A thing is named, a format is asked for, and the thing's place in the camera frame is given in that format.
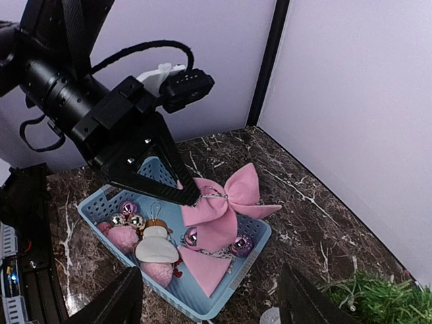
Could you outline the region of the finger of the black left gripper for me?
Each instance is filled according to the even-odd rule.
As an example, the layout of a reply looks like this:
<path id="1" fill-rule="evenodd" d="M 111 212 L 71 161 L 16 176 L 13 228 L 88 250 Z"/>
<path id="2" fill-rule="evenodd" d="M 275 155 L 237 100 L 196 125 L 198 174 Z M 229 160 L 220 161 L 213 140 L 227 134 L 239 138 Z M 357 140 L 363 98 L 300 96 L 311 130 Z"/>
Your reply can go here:
<path id="1" fill-rule="evenodd" d="M 160 113 L 145 117 L 106 148 L 100 170 L 112 186 L 177 205 L 192 206 L 200 196 Z"/>

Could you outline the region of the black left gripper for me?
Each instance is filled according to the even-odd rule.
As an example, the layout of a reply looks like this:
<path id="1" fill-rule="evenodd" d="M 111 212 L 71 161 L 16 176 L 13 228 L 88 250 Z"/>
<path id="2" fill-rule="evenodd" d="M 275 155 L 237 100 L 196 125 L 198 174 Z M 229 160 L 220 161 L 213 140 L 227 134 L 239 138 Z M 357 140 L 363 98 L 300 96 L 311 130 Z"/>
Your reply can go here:
<path id="1" fill-rule="evenodd" d="M 158 107 L 168 113 L 207 96 L 213 78 L 194 68 L 189 47 L 174 40 L 140 43 L 93 65 L 90 54 L 112 1 L 29 1 L 19 22 L 1 23 L 1 93 L 21 88 L 29 107 L 49 118 L 61 140 L 104 173 L 130 173 L 156 146 L 174 166 L 182 160 Z M 151 90 L 128 76 L 108 89 L 95 74 L 121 58 L 171 47 L 187 55 L 185 69 L 167 72 Z"/>

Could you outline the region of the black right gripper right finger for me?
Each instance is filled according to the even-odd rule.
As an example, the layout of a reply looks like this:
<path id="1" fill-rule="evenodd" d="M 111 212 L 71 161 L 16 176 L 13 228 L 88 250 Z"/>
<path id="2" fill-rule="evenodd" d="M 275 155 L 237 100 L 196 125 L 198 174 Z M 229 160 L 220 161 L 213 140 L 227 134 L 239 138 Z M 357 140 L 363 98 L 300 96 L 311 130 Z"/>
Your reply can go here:
<path id="1" fill-rule="evenodd" d="M 281 268 L 278 287 L 281 323 L 345 323 L 345 316 L 298 270 Z"/>

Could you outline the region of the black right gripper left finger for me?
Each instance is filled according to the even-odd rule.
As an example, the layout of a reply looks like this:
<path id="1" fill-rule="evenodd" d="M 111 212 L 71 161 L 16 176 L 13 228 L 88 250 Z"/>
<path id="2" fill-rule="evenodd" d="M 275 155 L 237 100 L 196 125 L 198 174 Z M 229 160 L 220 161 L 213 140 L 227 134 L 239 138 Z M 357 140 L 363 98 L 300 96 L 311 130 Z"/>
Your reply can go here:
<path id="1" fill-rule="evenodd" d="M 64 323 L 140 323 L 142 297 L 141 270 L 127 267 L 89 304 Z"/>

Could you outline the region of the white ball string lights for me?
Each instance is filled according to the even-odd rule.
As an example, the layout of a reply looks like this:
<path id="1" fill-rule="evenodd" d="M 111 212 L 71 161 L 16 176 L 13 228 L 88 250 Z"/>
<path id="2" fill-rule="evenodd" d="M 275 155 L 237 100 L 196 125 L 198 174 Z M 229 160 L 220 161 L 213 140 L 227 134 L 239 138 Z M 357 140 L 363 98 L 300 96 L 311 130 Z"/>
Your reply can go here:
<path id="1" fill-rule="evenodd" d="M 259 324 L 280 324 L 281 317 L 278 307 L 267 309 L 260 317 Z"/>

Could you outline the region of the small green christmas tree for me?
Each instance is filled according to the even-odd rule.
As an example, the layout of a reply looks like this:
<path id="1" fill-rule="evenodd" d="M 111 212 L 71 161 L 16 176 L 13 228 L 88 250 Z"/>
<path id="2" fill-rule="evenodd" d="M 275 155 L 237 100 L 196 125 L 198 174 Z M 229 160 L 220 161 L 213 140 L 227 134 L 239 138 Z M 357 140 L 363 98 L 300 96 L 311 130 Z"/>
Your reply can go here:
<path id="1" fill-rule="evenodd" d="M 361 323 L 430 323 L 431 287 L 357 271 L 319 286 L 341 311 Z"/>

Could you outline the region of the pink fabric bow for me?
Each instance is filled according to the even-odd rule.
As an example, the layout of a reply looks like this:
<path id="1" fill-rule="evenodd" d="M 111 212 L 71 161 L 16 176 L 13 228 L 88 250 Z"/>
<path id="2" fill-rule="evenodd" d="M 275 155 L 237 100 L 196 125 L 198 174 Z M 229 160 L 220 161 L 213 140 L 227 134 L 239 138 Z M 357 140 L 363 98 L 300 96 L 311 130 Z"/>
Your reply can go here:
<path id="1" fill-rule="evenodd" d="M 182 205 L 186 227 L 197 230 L 197 248 L 218 252 L 235 242 L 237 214 L 263 219 L 281 209 L 280 205 L 260 205 L 259 177 L 252 163 L 234 172 L 222 186 L 206 178 L 194 178 L 200 197 L 193 206 Z M 211 297 L 230 262 L 179 247 L 181 259 L 206 297 Z"/>

